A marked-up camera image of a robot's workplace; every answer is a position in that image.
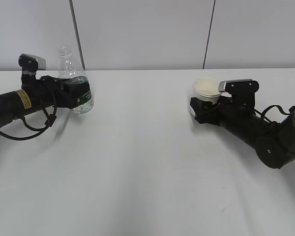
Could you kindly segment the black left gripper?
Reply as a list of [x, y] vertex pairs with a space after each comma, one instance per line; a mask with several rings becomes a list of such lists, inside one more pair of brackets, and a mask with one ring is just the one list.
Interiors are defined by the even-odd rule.
[[41, 109], [55, 105], [57, 108], [73, 109], [90, 100], [88, 82], [72, 83], [51, 76], [43, 76], [36, 80], [38, 89], [36, 103]]

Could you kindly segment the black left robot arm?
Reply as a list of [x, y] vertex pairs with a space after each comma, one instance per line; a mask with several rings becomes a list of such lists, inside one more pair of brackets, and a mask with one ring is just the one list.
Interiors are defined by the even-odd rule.
[[43, 132], [51, 127], [58, 108], [74, 109], [91, 99], [90, 85], [85, 76], [59, 79], [51, 76], [22, 77], [20, 90], [0, 94], [0, 128], [17, 119], [38, 111], [46, 116], [43, 128], [26, 127], [34, 132]]

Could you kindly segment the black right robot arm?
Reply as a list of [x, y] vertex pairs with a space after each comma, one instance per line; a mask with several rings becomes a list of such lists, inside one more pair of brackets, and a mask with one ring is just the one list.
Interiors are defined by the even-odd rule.
[[266, 166], [280, 169], [295, 160], [295, 106], [281, 123], [266, 120], [271, 107], [256, 116], [224, 96], [217, 104], [192, 97], [190, 106], [198, 123], [223, 127], [253, 148]]

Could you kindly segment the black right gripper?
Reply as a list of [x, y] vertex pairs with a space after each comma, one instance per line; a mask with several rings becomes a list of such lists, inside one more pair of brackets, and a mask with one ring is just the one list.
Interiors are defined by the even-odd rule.
[[190, 99], [190, 106], [194, 113], [194, 119], [198, 123], [220, 125], [245, 120], [255, 114], [254, 109], [249, 110], [237, 107], [231, 97], [221, 96], [218, 103], [213, 105], [210, 101], [202, 101], [196, 97]]

